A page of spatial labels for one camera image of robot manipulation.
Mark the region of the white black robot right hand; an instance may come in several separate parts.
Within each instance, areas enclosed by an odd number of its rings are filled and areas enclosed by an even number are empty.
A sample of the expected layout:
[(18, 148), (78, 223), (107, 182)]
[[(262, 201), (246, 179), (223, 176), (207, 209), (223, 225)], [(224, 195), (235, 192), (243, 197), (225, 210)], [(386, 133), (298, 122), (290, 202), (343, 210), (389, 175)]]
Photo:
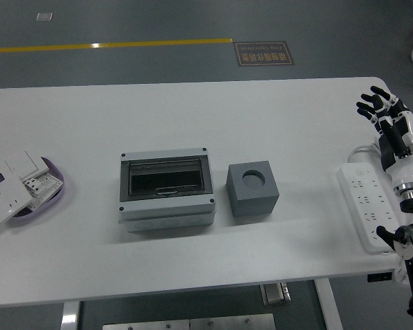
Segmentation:
[(394, 192), (413, 188), (413, 113), (393, 93), (372, 86), (361, 94), (357, 113), (377, 131), (382, 169), (391, 176)]

